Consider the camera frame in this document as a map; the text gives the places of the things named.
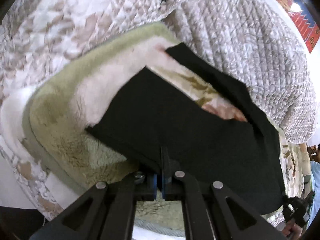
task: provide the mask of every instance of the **blue part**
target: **blue part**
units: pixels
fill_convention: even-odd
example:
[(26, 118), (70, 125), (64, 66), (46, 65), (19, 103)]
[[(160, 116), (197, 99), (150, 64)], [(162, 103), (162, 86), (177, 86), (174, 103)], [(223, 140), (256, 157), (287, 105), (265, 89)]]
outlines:
[(165, 200), (165, 191), (164, 191), (164, 175), (162, 174), (162, 198)]
[(316, 193), (315, 198), (313, 199), (313, 204), (310, 210), (310, 220), (308, 227), (315, 219), (319, 209), (320, 209), (320, 163), (311, 161), (311, 172), (314, 181), (314, 192)]
[(157, 174), (153, 175), (154, 199), (157, 199)]

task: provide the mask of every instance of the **black cloth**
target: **black cloth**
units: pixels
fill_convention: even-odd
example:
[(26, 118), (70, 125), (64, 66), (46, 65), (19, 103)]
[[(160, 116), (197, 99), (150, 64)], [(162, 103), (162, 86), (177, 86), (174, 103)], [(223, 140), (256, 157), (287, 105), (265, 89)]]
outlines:
[(1, 240), (28, 240), (43, 223), (44, 216), (36, 209), (0, 207)]
[(87, 131), (161, 172), (160, 148), (199, 181), (222, 181), (260, 214), (283, 205), (279, 134), (252, 103), (246, 86), (193, 54), (184, 44), (166, 51), (238, 107), (248, 122), (223, 120), (202, 110), (171, 84), (144, 68), (113, 98)]

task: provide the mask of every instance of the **beige patterned quilt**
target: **beige patterned quilt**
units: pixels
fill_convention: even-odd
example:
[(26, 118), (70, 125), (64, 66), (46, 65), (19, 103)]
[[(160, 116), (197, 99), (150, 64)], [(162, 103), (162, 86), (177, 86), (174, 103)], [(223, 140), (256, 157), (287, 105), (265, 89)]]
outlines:
[[(263, 0), (16, 0), (0, 26), (0, 98), (40, 84), (119, 33), (160, 20), (214, 67), (246, 83), (284, 138), (301, 143), (311, 136), (316, 107), (303, 46)], [(219, 114), (207, 103), (204, 109)], [(45, 185), (50, 171), (1, 146), (26, 194), (55, 217), (61, 207)], [(281, 161), (293, 195), (302, 190), (295, 150)]]

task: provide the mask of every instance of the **white wall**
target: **white wall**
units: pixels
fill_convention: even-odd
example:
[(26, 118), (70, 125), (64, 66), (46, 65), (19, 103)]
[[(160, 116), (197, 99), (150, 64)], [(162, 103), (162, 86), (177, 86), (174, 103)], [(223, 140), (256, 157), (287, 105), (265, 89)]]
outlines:
[(34, 209), (20, 188), (9, 163), (0, 155), (0, 206)]

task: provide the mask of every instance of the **black metal bracket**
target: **black metal bracket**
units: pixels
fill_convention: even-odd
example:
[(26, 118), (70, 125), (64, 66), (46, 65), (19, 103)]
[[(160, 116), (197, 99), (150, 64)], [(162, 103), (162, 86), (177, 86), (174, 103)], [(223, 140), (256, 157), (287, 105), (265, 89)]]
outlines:
[(309, 209), (315, 197), (315, 192), (311, 191), (305, 199), (298, 197), (286, 198), (283, 214), (286, 222), (294, 220), (295, 223), (303, 228), (309, 221)]
[[(222, 182), (204, 184), (177, 170), (165, 148), (161, 159), (163, 198), (181, 201), (186, 240), (286, 239)], [(136, 202), (155, 200), (156, 182), (141, 171), (98, 182), (30, 240), (131, 240)]]

